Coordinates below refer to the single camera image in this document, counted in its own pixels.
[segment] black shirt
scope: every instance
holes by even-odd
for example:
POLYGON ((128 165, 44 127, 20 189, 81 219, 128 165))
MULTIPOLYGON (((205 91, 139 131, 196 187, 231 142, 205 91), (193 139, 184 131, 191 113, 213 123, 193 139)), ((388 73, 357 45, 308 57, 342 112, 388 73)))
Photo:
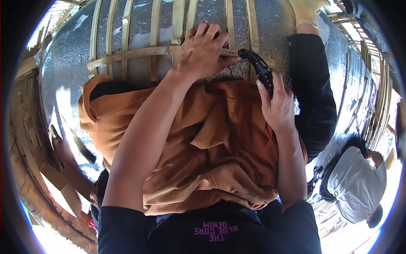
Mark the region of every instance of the black shirt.
POLYGON ((307 202, 279 213, 267 228, 239 209, 213 207, 172 215, 148 237, 143 213, 103 206, 99 253, 321 253, 307 202))

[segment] beige glove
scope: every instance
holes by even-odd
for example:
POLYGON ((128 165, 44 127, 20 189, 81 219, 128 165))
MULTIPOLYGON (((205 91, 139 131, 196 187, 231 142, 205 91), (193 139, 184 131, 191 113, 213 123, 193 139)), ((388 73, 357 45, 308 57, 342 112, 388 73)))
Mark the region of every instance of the beige glove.
POLYGON ((317 10, 330 4, 328 0, 289 0, 296 15, 296 28, 300 24, 310 24, 319 28, 317 10))

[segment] black handle tool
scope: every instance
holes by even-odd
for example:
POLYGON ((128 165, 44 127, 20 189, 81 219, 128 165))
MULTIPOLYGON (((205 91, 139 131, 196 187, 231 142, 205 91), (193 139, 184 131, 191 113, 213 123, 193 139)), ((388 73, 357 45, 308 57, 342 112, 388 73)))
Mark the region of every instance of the black handle tool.
POLYGON ((258 79, 264 84, 266 89, 271 95, 271 99, 274 95, 274 84, 272 83, 272 69, 265 63, 265 61, 254 51, 240 49, 238 56, 242 59, 248 59, 248 61, 254 66, 258 79))

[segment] foil insulation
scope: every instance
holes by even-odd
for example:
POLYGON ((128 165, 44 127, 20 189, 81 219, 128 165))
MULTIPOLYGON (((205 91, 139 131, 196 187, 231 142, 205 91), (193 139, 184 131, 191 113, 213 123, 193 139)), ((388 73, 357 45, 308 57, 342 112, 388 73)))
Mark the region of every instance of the foil insulation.
MULTIPOLYGON (((122 17, 126 0, 117 0, 117 7, 112 27, 112 53, 121 52, 122 17)), ((184 27, 188 16, 189 0, 185 2, 184 27)), ((89 62, 90 33, 93 12, 96 1, 92 1, 81 8, 59 30, 45 52, 45 61, 42 71, 42 103, 48 124, 54 124, 63 139, 71 140, 67 126, 62 124, 59 116, 61 112, 69 127, 75 130, 86 147, 95 155, 95 165, 90 165, 86 159, 74 148, 75 144, 69 142, 78 165, 89 179, 95 181, 102 169, 102 155, 95 149, 92 141, 85 132, 79 129, 77 103, 81 95, 81 85, 89 79, 87 63, 89 62)), ((103 0, 98 17, 96 55, 102 58, 106 55, 106 25, 110 0, 103 0)), ((263 57, 276 60, 275 69, 279 71, 285 84, 290 87, 289 76, 289 36, 295 33, 295 15, 288 0, 255 0, 259 32, 259 54, 263 57)), ((171 45, 172 36, 172 8, 173 2, 161 2, 158 45, 171 45)), ((128 50, 147 48, 150 45, 152 0, 134 0, 131 11, 128 50)), ((250 48, 249 24, 247 18, 246 0, 233 0, 235 47, 250 48)), ((223 31, 227 30, 224 0, 199 1, 195 16, 195 28, 199 22, 219 23, 223 31)), ((374 84, 369 70, 359 55, 359 52, 350 46, 344 35, 324 14, 318 15, 320 36, 325 44, 328 67, 330 71, 331 89, 337 105, 340 108, 343 95, 343 85, 346 73, 346 54, 350 54, 350 69, 348 87, 343 100, 341 117, 332 142, 326 149, 307 165, 308 176, 312 176, 314 165, 325 165, 339 150, 339 144, 356 132, 356 123, 351 126, 348 134, 344 131, 358 107, 362 97, 367 77, 366 95, 360 105, 358 119, 360 128, 367 117, 367 107, 374 100, 374 84)), ((158 56, 158 79, 162 80, 172 66, 170 55, 158 56)), ((220 74, 206 79, 206 82, 216 80, 244 79, 249 80, 250 65, 247 62, 237 63, 223 70, 220 74)), ((106 73, 106 66, 97 68, 99 74, 106 73)), ((121 62, 113 63, 114 78, 121 79, 121 62)), ((140 57, 128 60, 128 79, 139 89, 153 87, 156 84, 150 81, 150 57, 140 57)))

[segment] woven bamboo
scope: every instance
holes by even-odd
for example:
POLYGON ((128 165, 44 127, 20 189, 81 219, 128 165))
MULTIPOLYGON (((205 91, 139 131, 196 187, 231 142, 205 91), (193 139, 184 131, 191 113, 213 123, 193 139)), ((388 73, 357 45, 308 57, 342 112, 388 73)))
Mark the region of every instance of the woven bamboo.
MULTIPOLYGON (((24 56, 33 56, 38 48, 27 51, 24 56)), ((81 212, 76 218, 68 213, 55 202, 41 177, 40 172, 45 167, 60 169, 48 138, 47 126, 40 117, 43 114, 39 102, 38 73, 36 68, 19 77, 11 92, 8 148, 18 194, 40 224, 51 226, 87 253, 97 253, 96 233, 87 226, 90 216, 81 212)))

